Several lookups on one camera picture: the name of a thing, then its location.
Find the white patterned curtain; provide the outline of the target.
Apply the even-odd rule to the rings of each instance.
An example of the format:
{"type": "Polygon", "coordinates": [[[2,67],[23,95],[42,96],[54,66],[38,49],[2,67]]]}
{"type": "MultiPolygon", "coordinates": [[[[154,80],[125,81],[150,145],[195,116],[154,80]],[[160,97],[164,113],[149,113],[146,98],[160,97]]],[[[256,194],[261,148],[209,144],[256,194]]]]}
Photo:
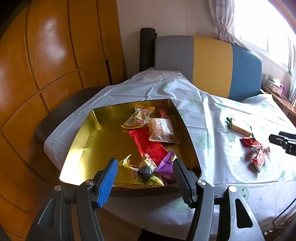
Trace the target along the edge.
{"type": "Polygon", "coordinates": [[[231,0],[209,0],[210,14],[218,30],[218,39],[251,50],[232,32],[234,22],[234,1],[231,0]]]}

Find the white patterned tablecloth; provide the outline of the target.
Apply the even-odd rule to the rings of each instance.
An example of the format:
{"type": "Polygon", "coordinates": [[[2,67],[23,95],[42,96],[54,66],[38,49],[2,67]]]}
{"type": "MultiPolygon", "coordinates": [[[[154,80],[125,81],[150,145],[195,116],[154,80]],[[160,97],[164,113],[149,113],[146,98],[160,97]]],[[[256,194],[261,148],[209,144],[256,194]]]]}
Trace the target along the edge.
{"type": "Polygon", "coordinates": [[[174,103],[192,139],[202,179],[219,188],[235,185],[263,231],[295,214],[295,156],[268,141],[270,134],[280,131],[295,133],[295,126],[272,97],[260,94],[236,102],[212,96],[174,71],[149,69],[101,90],[50,134],[45,153],[62,168],[79,127],[93,108],[153,99],[174,103]],[[227,117],[251,125],[255,138],[270,148],[259,173],[251,162],[254,150],[243,147],[239,135],[227,129],[227,117]]]}

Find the long red snack packet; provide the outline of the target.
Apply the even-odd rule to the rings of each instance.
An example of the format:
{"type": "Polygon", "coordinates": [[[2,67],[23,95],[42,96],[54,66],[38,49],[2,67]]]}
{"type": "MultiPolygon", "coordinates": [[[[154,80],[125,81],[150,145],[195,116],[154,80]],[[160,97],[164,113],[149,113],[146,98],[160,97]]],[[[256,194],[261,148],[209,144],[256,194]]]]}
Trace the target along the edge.
{"type": "Polygon", "coordinates": [[[143,157],[144,154],[148,154],[157,166],[168,154],[168,151],[161,143],[149,140],[150,135],[148,127],[131,130],[129,131],[129,135],[137,145],[140,155],[143,157]]]}

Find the yellow green snack packet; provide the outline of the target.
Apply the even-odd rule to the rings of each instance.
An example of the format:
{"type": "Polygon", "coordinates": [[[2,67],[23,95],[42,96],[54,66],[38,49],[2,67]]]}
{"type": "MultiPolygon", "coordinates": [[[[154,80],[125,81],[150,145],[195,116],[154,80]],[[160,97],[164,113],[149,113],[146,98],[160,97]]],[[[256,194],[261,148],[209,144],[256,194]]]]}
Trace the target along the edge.
{"type": "Polygon", "coordinates": [[[130,164],[131,154],[118,163],[118,173],[114,186],[122,188],[146,188],[165,186],[161,176],[156,173],[157,165],[148,154],[144,154],[138,166],[130,164]]]}

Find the gold metal tin box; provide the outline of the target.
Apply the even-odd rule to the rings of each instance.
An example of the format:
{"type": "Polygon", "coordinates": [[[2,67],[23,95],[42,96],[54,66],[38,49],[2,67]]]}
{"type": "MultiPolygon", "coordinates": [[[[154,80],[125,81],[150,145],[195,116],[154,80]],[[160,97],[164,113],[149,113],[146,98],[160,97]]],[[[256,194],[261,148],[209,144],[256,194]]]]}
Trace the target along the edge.
{"type": "MultiPolygon", "coordinates": [[[[170,99],[141,101],[141,105],[163,108],[171,120],[178,144],[164,144],[167,151],[174,151],[188,170],[201,177],[202,168],[185,123],[170,99]]],[[[103,170],[110,158],[121,161],[128,155],[137,166],[142,157],[129,131],[121,125],[134,113],[135,102],[92,109],[79,128],[63,164],[60,181],[80,185],[103,170]]]]}

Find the purple snack packet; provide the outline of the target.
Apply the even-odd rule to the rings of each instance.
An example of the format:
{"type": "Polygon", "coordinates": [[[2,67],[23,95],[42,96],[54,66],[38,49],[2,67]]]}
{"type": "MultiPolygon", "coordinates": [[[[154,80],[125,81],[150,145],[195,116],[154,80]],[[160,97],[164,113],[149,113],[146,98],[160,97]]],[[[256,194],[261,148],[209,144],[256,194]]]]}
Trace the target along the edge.
{"type": "Polygon", "coordinates": [[[173,172],[173,162],[177,158],[174,151],[168,152],[168,154],[163,158],[155,172],[161,175],[164,179],[175,181],[173,172]]]}

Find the green cracker packet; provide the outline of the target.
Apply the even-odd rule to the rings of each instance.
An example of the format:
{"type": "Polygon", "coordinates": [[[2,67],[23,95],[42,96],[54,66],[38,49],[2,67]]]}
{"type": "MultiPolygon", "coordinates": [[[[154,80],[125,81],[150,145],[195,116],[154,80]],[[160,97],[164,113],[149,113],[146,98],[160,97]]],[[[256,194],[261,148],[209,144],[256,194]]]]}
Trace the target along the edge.
{"type": "Polygon", "coordinates": [[[230,130],[237,132],[244,137],[253,137],[251,126],[245,125],[241,121],[238,121],[234,118],[226,118],[227,128],[230,130]]]}

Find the dark stool seat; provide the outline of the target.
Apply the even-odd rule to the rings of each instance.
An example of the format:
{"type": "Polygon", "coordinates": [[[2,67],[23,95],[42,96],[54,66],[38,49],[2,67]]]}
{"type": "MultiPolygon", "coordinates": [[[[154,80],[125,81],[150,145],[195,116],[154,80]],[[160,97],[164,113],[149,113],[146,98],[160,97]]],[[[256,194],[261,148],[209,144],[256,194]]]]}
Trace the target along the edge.
{"type": "Polygon", "coordinates": [[[98,86],[83,89],[51,111],[35,128],[37,144],[44,144],[60,123],[104,88],[105,86],[98,86]]]}

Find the red white round-logo packet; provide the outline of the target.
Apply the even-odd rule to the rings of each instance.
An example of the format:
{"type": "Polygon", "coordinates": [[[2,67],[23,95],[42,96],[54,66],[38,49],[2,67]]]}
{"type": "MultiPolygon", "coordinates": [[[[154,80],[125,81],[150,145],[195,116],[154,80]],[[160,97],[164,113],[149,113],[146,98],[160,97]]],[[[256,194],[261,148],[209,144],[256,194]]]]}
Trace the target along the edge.
{"type": "Polygon", "coordinates": [[[263,166],[266,164],[266,161],[270,160],[270,148],[259,148],[258,154],[252,158],[255,169],[260,173],[263,166]]]}

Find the tissue box on sill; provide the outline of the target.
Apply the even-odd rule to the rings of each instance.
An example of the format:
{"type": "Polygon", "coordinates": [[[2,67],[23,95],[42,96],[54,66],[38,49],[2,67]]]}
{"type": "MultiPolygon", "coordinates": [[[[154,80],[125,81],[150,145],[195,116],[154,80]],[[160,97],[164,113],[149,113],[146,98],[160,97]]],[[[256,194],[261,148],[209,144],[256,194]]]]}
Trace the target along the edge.
{"type": "Polygon", "coordinates": [[[268,76],[266,87],[280,97],[285,96],[286,87],[280,82],[278,78],[275,78],[274,76],[268,76]]]}

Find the black rolled mat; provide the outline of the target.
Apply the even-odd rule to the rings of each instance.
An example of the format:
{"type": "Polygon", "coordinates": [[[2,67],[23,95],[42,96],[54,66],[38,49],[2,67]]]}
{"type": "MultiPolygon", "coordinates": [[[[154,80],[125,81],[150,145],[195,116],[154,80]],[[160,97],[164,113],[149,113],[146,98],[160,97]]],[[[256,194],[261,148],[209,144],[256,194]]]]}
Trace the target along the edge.
{"type": "Polygon", "coordinates": [[[140,29],[139,72],[154,66],[155,40],[157,32],[154,28],[140,29]]]}

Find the yellow clear snack packet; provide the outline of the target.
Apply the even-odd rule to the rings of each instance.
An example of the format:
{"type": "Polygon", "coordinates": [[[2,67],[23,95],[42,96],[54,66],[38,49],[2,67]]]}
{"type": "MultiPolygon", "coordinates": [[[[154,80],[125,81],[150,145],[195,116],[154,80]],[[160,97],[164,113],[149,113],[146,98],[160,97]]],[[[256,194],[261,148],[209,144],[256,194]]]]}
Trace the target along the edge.
{"type": "Polygon", "coordinates": [[[122,128],[128,130],[143,128],[149,123],[146,119],[154,112],[155,107],[135,104],[134,110],[135,112],[121,125],[122,128]]]}

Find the small red gold candy packet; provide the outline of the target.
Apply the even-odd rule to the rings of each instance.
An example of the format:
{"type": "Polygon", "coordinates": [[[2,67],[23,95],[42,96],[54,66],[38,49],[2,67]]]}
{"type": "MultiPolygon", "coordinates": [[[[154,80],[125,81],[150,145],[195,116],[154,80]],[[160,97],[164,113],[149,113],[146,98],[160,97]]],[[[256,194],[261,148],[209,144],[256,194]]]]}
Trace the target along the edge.
{"type": "Polygon", "coordinates": [[[157,113],[159,118],[169,119],[168,113],[164,108],[156,109],[156,113],[157,113]]]}

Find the brown pastry clear packet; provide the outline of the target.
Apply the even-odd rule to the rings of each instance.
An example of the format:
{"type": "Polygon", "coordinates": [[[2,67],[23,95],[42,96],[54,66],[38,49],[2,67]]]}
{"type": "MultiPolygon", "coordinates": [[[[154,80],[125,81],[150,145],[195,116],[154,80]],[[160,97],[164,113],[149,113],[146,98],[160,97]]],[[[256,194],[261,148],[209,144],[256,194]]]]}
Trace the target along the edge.
{"type": "Polygon", "coordinates": [[[148,118],[149,140],[152,142],[179,144],[175,136],[171,121],[167,118],[148,118]]]}

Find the dark red packet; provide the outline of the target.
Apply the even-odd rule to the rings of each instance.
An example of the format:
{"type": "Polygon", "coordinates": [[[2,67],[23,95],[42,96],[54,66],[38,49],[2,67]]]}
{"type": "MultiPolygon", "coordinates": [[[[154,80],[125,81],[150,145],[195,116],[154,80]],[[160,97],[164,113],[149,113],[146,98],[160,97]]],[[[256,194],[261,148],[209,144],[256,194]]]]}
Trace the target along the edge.
{"type": "Polygon", "coordinates": [[[262,148],[263,145],[260,144],[254,137],[243,137],[240,139],[241,143],[245,147],[250,147],[250,148],[262,148]]]}

